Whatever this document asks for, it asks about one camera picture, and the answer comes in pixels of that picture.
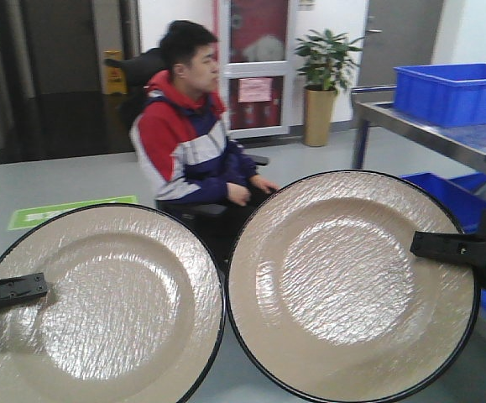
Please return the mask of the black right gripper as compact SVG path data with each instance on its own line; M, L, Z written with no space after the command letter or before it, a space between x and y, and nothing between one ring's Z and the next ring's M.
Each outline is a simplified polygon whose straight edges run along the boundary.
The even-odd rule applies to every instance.
M482 212L477 235L416 231L410 251L421 258L481 268L481 286L486 290L486 210Z

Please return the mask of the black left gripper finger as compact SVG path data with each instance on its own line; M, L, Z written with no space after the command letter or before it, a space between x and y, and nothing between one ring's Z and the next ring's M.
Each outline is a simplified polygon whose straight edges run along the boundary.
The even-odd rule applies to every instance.
M0 279L0 308L36 300L48 290L43 273Z

